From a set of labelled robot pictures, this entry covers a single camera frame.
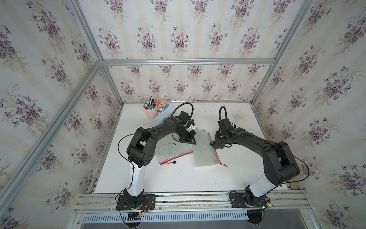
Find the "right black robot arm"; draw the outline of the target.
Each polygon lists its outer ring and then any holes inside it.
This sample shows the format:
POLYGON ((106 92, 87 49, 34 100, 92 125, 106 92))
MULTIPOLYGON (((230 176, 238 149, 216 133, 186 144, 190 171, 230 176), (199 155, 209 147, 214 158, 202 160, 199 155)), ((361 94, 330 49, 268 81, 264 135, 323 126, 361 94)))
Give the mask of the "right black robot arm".
POLYGON ((264 174, 248 185, 242 195, 248 207, 266 207, 269 204, 266 196, 269 192, 300 174, 297 157, 292 154, 287 143, 269 141, 236 127, 230 122, 224 106, 219 109, 218 126, 214 141, 211 142, 214 149, 236 144, 257 153, 263 159, 264 174))

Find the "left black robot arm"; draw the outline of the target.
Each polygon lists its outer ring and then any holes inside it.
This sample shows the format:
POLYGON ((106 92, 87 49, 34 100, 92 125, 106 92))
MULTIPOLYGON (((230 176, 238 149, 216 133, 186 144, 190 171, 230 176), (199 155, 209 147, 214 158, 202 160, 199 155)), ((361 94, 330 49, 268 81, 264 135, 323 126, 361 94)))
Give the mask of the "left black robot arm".
POLYGON ((178 143, 196 144, 193 113, 193 104, 184 102, 161 124, 148 129, 140 127, 135 133, 128 134, 119 140, 118 153, 130 163, 129 185, 121 191, 120 197, 125 198, 134 206, 140 205, 143 201, 145 167, 152 161, 160 140, 175 133, 179 136, 176 140, 178 143), (132 139, 126 150, 127 157, 125 157, 120 151, 120 143, 128 136, 131 136, 132 139))

